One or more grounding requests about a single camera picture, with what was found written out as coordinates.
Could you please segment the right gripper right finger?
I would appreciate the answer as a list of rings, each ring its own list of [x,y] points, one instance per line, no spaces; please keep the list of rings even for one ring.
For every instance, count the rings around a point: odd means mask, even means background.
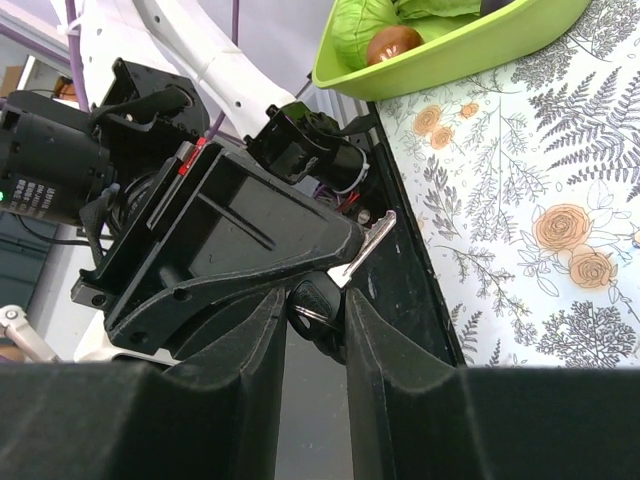
[[[635,479],[632,369],[462,368],[346,295],[346,369],[358,479]]]

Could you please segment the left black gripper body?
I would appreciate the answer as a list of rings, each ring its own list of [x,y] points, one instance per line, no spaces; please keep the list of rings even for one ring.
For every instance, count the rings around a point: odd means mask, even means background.
[[[110,154],[114,173],[108,183],[119,188],[103,196],[98,217],[115,243],[165,162],[182,144],[204,137],[205,109],[186,78],[123,60],[114,72],[104,103],[90,114],[90,126]],[[258,130],[247,137],[245,151],[221,146],[296,190],[307,177],[347,187],[365,164],[363,152],[342,137],[333,120],[296,100],[261,107]],[[167,352],[177,360],[195,353]]]

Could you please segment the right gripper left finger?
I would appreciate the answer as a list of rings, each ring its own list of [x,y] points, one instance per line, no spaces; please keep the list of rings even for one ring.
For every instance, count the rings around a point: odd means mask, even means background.
[[[189,359],[5,364],[5,479],[270,479],[286,344],[285,293]]]

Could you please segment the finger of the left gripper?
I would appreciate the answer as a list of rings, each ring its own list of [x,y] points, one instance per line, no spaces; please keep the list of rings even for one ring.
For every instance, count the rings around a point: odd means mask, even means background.
[[[242,322],[270,289],[346,264],[364,230],[211,142],[185,176],[180,146],[105,258],[76,281],[109,340],[194,353]]]

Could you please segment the black key bunch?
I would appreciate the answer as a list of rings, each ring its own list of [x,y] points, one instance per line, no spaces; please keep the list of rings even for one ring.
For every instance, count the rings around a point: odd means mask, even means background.
[[[395,224],[396,213],[388,210],[365,232],[364,242],[350,263],[305,275],[288,295],[286,317],[289,324],[303,339],[341,365],[346,362],[346,287]]]

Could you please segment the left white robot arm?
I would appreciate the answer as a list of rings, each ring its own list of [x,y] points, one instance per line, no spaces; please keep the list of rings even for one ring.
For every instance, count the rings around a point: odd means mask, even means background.
[[[192,1],[139,1],[145,29],[186,69],[124,59],[84,112],[36,93],[1,110],[1,208],[82,227],[95,266],[75,301],[110,342],[185,359],[259,292],[322,352],[344,349],[342,291],[364,230],[296,190],[344,194],[369,167],[330,117],[257,69]]]

